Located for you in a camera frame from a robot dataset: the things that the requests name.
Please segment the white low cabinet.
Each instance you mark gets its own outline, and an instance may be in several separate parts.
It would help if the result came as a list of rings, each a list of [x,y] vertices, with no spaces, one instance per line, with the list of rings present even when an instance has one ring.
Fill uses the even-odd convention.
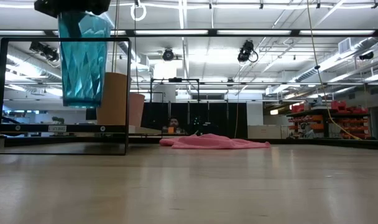
[[[288,137],[288,126],[257,125],[247,127],[249,139],[285,139]]]

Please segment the rack with orange bins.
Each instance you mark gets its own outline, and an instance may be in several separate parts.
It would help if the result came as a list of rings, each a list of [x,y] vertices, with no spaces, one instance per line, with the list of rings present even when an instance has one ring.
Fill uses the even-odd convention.
[[[362,106],[348,106],[345,101],[292,106],[287,115],[290,137],[302,139],[369,139],[370,114]]]

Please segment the black overhead frame beam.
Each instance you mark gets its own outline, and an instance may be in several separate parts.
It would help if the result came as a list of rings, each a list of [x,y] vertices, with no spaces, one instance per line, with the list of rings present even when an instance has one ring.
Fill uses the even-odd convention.
[[[378,29],[126,29],[123,37],[378,37]]]

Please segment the pink terry cloth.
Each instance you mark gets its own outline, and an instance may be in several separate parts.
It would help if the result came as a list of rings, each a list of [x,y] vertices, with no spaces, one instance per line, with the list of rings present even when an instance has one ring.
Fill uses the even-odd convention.
[[[159,141],[159,144],[161,146],[170,146],[172,149],[258,149],[270,147],[269,142],[231,139],[215,134],[163,138]]]

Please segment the black table edge rail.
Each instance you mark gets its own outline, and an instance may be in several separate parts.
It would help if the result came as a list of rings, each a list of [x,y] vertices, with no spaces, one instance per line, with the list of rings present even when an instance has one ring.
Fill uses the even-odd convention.
[[[378,140],[354,140],[354,139],[250,139],[253,142],[269,142],[270,144],[309,144],[336,147],[353,147],[361,149],[378,150]],[[97,137],[22,137],[5,138],[5,147],[31,146],[42,144],[63,144],[71,142],[112,142],[124,143],[124,138],[97,138]]]

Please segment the person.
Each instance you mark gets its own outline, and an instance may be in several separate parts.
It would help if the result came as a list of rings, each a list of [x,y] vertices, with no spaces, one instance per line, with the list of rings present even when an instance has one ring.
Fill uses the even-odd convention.
[[[163,133],[168,133],[168,127],[174,127],[174,134],[186,134],[187,132],[180,126],[180,123],[176,117],[170,117],[168,125],[162,128]]]

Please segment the peach plastic cup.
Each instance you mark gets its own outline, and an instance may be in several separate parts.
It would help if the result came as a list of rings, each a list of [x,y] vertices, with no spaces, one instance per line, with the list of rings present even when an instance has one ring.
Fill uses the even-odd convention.
[[[145,96],[139,93],[131,93],[129,96],[129,124],[140,127],[144,109]]]

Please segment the tan plastic cup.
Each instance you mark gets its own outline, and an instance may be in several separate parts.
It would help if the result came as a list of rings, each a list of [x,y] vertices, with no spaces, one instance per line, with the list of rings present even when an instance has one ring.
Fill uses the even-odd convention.
[[[125,125],[127,76],[107,72],[104,77],[101,106],[96,109],[98,125]]]

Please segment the silver ventilation duct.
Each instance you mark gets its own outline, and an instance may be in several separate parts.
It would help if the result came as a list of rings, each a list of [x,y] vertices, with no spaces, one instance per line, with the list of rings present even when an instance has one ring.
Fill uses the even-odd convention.
[[[303,69],[290,82],[302,82],[307,78],[324,72],[349,58],[364,55],[378,46],[378,37],[348,37],[338,43],[338,50],[328,57],[318,59],[318,66]]]

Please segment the black partition panels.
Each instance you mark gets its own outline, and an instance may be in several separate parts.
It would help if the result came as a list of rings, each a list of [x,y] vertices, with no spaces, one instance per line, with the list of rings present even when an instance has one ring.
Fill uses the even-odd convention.
[[[162,129],[171,118],[188,134],[212,133],[229,138],[247,138],[247,105],[245,103],[149,103],[146,102],[141,125]]]

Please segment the teal faceted plastic tumbler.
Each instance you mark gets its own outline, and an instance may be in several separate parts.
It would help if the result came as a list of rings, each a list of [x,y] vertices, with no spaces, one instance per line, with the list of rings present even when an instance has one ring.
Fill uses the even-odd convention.
[[[110,25],[87,12],[58,15],[60,38],[108,38]],[[61,42],[62,98],[64,106],[95,108],[101,104],[108,56],[107,42]]]

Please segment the black metal frame shelf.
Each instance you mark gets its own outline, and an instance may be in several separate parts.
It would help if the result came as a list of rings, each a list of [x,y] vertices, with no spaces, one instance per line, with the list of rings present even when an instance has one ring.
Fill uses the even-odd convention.
[[[128,37],[96,37],[96,38],[57,38],[57,37],[3,37],[0,45],[0,138],[2,133],[39,132],[39,133],[118,133],[124,135],[124,148],[118,156],[124,156],[129,146],[129,80],[131,77],[131,63],[127,63],[126,105],[123,125],[97,124],[7,124],[2,122],[2,107],[4,104],[4,87],[7,51],[10,42],[125,42],[128,50],[132,43]]]

